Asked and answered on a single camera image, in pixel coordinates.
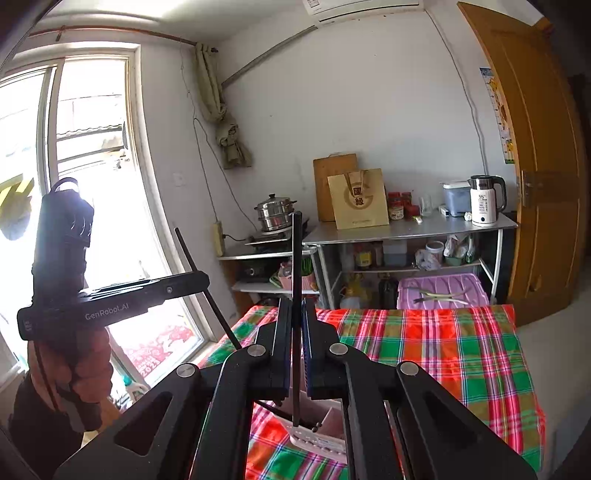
pink storage box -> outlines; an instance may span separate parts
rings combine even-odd
[[[291,290],[291,276],[279,277],[279,281],[281,282],[281,286],[284,289]],[[310,275],[306,277],[301,278],[301,289],[318,291],[318,286],[316,285],[316,277],[314,276],[314,272],[312,272]]]
[[[415,299],[425,297],[418,289],[432,293],[459,293],[465,290],[465,293],[454,296],[454,299],[463,300],[469,304],[435,299],[414,303]],[[474,273],[403,278],[398,283],[397,307],[399,310],[463,309],[467,307],[484,307],[489,304],[490,302],[482,289],[480,280]]]

electric kettle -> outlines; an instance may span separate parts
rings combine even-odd
[[[478,226],[493,225],[498,213],[507,207],[507,189],[502,177],[491,175],[473,175],[470,184],[470,202],[472,203],[472,223]],[[497,207],[495,183],[501,186],[503,202]]]

white container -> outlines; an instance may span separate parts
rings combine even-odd
[[[464,216],[472,211],[470,184],[467,181],[451,181],[443,184],[445,205],[452,217]]]
[[[427,245],[425,245],[425,248],[427,249],[427,252],[435,255],[440,264],[443,263],[443,250],[445,249],[445,245],[442,242],[439,240],[429,240]]]
[[[406,254],[408,245],[406,240],[384,240],[384,255]]]

cutting board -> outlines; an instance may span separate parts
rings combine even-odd
[[[314,181],[316,182],[316,205],[319,221],[335,221],[328,177],[355,170],[358,170],[358,168],[357,155],[354,153],[334,155],[332,157],[317,158],[314,160]]]

window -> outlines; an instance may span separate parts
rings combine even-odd
[[[26,350],[16,313],[33,293],[40,199],[58,179],[74,177],[95,208],[86,253],[90,288],[171,273],[129,127],[129,62],[119,56],[65,58],[0,83],[0,187],[10,179],[35,181],[24,234],[15,239],[0,234],[5,272],[0,288],[8,293],[0,298],[0,329],[20,359]],[[116,364],[132,380],[157,383],[203,343],[189,312],[183,299],[169,300],[112,325]]]

